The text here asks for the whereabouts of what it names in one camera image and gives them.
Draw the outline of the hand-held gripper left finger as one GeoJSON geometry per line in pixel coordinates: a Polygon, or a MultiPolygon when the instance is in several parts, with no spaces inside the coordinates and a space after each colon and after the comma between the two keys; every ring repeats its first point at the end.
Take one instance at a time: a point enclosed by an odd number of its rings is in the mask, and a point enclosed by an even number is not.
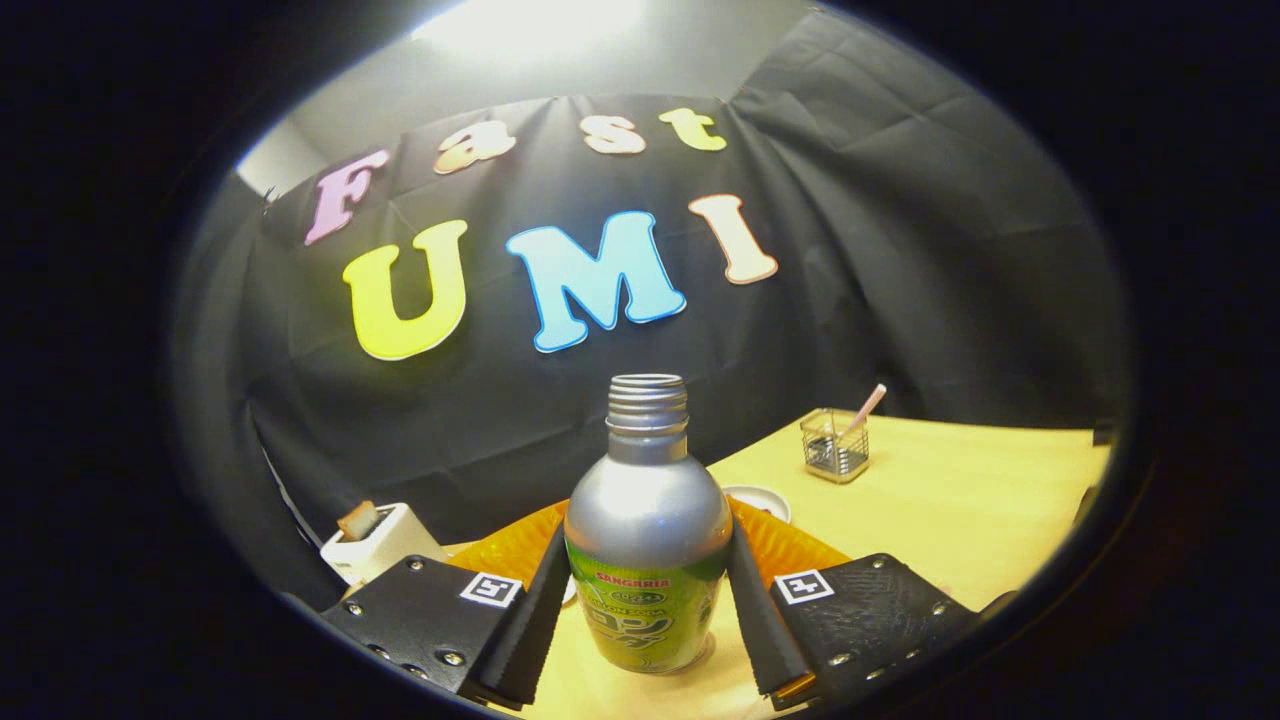
{"type": "Polygon", "coordinates": [[[521,710],[538,683],[570,583],[563,500],[445,560],[402,552],[320,618],[431,693],[521,710]]]}

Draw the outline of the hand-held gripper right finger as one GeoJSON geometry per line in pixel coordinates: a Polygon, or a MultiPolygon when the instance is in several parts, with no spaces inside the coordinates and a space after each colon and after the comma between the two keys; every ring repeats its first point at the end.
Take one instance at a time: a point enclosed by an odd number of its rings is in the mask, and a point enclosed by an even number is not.
{"type": "Polygon", "coordinates": [[[730,510],[739,628],[756,688],[778,711],[863,705],[1012,600],[974,611],[890,553],[852,559],[737,498],[730,510]]]}

